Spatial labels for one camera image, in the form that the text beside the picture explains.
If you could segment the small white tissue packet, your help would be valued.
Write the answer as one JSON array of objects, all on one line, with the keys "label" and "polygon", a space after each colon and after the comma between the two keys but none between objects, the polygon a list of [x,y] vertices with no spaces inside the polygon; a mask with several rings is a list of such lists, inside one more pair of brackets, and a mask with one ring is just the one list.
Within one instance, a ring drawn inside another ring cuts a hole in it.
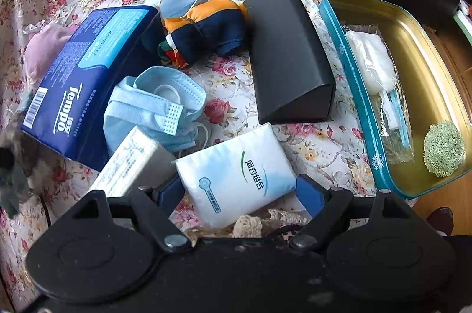
[{"label": "small white tissue packet", "polygon": [[124,197],[133,188],[157,188],[174,176],[175,157],[158,141],[135,126],[99,173],[89,192]]}]

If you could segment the large white tissue packet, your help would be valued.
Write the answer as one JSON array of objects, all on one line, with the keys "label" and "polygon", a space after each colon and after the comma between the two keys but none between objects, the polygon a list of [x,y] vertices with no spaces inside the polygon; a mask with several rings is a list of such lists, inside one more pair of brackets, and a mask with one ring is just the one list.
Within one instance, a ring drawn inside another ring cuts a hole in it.
[{"label": "large white tissue packet", "polygon": [[202,225],[225,228],[294,191],[296,176],[271,124],[175,161]]}]

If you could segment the blue surgical masks pile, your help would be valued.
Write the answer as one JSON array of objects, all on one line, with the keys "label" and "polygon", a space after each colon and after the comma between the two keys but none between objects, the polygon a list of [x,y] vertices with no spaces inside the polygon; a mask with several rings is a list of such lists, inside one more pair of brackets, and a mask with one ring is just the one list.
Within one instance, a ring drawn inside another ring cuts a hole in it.
[{"label": "blue surgical masks pile", "polygon": [[196,145],[198,122],[207,92],[182,71],[153,66],[136,78],[127,76],[113,89],[103,117],[103,132],[110,155],[137,127],[170,153]]}]

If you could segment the blue Tempo tissue pack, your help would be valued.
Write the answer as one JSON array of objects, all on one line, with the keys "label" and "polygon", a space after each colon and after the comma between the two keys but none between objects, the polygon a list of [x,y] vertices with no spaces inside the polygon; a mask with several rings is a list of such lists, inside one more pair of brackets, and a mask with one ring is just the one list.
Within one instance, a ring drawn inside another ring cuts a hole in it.
[{"label": "blue Tempo tissue pack", "polygon": [[152,6],[92,11],[46,72],[21,130],[72,161],[102,170],[109,159],[103,117],[111,92],[124,77],[157,65],[164,38]]}]

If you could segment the green curly scrunchie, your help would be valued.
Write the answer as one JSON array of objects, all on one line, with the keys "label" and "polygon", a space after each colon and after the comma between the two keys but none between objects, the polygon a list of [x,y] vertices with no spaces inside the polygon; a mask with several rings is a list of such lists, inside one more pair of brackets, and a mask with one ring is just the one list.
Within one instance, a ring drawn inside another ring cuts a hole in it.
[{"label": "green curly scrunchie", "polygon": [[429,172],[436,177],[451,176],[464,157],[464,141],[452,121],[430,126],[423,144],[423,160]]}]

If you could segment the white sponge brush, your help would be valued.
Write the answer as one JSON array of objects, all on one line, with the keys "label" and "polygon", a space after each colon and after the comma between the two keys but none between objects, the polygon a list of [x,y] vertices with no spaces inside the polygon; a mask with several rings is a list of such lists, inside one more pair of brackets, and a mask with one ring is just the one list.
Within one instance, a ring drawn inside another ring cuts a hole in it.
[{"label": "white sponge brush", "polygon": [[407,101],[381,31],[376,25],[344,25],[342,29],[371,99],[387,161],[412,161],[414,145]]}]

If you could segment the orange navy fabric pouch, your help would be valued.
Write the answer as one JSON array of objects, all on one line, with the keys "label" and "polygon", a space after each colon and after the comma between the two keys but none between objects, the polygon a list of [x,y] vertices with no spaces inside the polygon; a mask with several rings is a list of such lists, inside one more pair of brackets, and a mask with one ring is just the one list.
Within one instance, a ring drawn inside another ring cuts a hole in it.
[{"label": "orange navy fabric pouch", "polygon": [[181,18],[163,20],[165,40],[158,44],[161,64],[183,69],[216,54],[228,57],[246,41],[248,10],[232,0],[209,0]]}]

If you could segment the pink drawstring pouch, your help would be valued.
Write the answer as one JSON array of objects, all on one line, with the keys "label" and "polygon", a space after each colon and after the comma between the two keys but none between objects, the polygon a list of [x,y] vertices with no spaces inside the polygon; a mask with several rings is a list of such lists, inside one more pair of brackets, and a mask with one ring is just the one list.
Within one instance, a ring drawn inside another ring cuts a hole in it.
[{"label": "pink drawstring pouch", "polygon": [[54,59],[77,29],[77,25],[64,27],[50,23],[29,39],[24,60],[26,77],[30,83],[37,84],[44,78]]}]

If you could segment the black triangular glasses case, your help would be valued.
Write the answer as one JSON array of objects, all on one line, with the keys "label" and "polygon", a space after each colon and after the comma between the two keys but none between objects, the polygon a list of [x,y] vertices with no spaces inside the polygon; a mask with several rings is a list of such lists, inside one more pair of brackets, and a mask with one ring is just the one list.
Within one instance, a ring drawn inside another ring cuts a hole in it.
[{"label": "black triangular glasses case", "polygon": [[326,121],[335,78],[301,0],[245,0],[244,7],[259,122]]}]

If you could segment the teal gold metal tin tray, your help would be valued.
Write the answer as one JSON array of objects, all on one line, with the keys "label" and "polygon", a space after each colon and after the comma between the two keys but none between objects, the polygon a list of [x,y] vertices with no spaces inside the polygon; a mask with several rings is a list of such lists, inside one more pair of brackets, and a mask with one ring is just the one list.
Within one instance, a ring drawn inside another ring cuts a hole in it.
[{"label": "teal gold metal tin tray", "polygon": [[[454,80],[420,23],[400,6],[382,0],[322,0],[322,20],[346,74],[377,188],[388,188],[408,200],[435,191],[471,170],[471,121]],[[377,26],[399,74],[410,121],[412,161],[390,164],[368,94],[343,30],[345,25]],[[451,121],[462,135],[462,163],[448,177],[428,171],[423,142],[430,126]]]}]

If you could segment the teal fabric scrunchie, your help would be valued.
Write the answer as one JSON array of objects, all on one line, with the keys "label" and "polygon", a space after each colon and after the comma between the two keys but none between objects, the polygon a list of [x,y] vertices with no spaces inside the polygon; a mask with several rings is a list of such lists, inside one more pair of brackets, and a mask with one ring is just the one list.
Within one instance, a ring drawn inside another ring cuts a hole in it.
[{"label": "teal fabric scrunchie", "polygon": [[30,188],[22,167],[8,148],[1,148],[1,209],[10,219],[15,217],[21,203],[30,198]]}]

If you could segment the floral tablecloth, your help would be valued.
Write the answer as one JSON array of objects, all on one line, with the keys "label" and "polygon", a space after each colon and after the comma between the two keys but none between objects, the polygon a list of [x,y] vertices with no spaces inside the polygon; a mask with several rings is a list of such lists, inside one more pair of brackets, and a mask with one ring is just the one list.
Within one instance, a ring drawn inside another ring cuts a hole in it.
[{"label": "floral tablecloth", "polygon": [[[373,170],[358,121],[354,99],[335,46],[318,11],[321,0],[301,0],[321,39],[335,76],[331,117],[324,123],[279,126],[275,132],[296,172],[321,185],[348,188],[372,197]],[[51,22],[77,24],[94,9],[128,6],[144,0],[1,0],[1,124],[6,126],[28,90],[23,71],[26,29]],[[14,218],[1,216],[1,307],[20,312],[36,297],[27,275],[27,251],[90,188],[97,173],[45,149],[40,155],[39,187]]]}]

